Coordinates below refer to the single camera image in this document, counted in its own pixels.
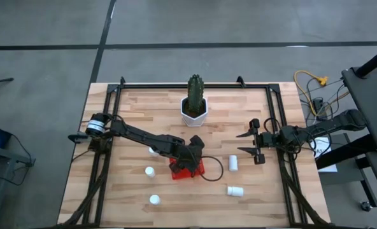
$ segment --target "potted cactus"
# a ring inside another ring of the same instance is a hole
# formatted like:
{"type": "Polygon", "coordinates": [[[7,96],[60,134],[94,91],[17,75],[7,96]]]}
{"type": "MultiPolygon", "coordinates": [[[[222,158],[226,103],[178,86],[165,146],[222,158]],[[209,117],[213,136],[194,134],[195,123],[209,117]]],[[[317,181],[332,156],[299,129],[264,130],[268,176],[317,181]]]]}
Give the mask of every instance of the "potted cactus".
{"type": "Polygon", "coordinates": [[[208,114],[207,99],[203,98],[204,82],[194,74],[187,83],[187,97],[181,100],[180,112],[189,127],[200,127],[208,114]]]}

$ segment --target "red object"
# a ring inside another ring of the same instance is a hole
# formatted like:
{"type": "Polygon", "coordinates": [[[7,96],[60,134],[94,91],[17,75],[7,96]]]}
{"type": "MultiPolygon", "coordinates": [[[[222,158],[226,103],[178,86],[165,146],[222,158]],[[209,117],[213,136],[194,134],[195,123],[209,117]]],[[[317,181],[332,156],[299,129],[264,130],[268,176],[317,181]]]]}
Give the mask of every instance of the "red object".
{"type": "MultiPolygon", "coordinates": [[[[169,158],[170,163],[176,162],[174,158],[169,158]]],[[[196,169],[196,172],[194,173],[194,176],[200,176],[200,174],[204,174],[206,171],[204,170],[203,160],[200,160],[200,164],[198,169],[196,169]]],[[[188,169],[182,169],[179,173],[175,174],[174,172],[171,172],[171,178],[174,180],[177,179],[183,179],[183,178],[191,178],[191,172],[188,169]]]]}

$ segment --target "white cap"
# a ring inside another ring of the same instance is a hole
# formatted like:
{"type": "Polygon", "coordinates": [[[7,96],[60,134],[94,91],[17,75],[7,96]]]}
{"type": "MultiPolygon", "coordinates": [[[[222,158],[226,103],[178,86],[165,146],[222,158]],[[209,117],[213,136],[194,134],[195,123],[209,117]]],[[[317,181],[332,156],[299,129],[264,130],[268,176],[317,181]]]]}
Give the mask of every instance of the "white cap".
{"type": "Polygon", "coordinates": [[[155,169],[150,166],[146,167],[145,172],[146,172],[146,175],[149,177],[154,177],[156,175],[155,169]]]}
{"type": "Polygon", "coordinates": [[[158,195],[152,195],[150,197],[150,203],[153,204],[153,205],[160,204],[160,197],[158,195]]]}
{"type": "Polygon", "coordinates": [[[149,147],[149,153],[150,153],[150,156],[158,156],[159,155],[159,153],[154,152],[154,150],[151,147],[149,147]]]}
{"type": "Polygon", "coordinates": [[[228,186],[227,194],[232,195],[234,197],[242,197],[244,195],[244,189],[240,187],[228,186]]]}
{"type": "Polygon", "coordinates": [[[236,155],[229,156],[229,170],[231,172],[238,171],[238,161],[236,155]]]}

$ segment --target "white paper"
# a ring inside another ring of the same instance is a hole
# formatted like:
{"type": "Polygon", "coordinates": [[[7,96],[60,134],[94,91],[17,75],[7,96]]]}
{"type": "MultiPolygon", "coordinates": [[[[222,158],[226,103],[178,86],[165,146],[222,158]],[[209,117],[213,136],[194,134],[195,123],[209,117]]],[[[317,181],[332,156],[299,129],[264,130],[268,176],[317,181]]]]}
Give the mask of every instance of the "white paper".
{"type": "MultiPolygon", "coordinates": [[[[329,139],[326,138],[326,137],[317,137],[315,138],[315,141],[316,141],[316,156],[315,158],[317,158],[318,156],[320,156],[322,153],[328,153],[331,151],[331,148],[329,148],[328,150],[327,147],[329,147],[329,139]]],[[[315,147],[315,143],[312,141],[310,143],[310,146],[313,148],[315,147]]],[[[336,165],[330,165],[326,168],[322,168],[322,169],[319,169],[318,170],[319,172],[337,172],[337,167],[336,165]]]]}

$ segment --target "white pot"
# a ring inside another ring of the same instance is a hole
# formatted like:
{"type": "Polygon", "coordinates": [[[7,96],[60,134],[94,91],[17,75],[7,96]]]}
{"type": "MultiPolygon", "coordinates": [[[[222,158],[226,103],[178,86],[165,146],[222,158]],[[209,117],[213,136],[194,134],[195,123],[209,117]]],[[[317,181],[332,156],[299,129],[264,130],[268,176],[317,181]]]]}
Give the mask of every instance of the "white pot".
{"type": "Polygon", "coordinates": [[[180,101],[180,113],[181,115],[183,116],[183,120],[184,122],[186,123],[186,125],[188,127],[200,127],[204,120],[206,119],[207,117],[207,114],[208,114],[208,103],[207,103],[207,99],[206,98],[203,98],[204,99],[204,102],[205,102],[205,106],[206,106],[206,112],[204,112],[204,114],[198,116],[197,118],[192,118],[190,116],[188,116],[187,114],[183,113],[183,102],[187,99],[186,98],[183,98],[181,101],[180,101]]]}

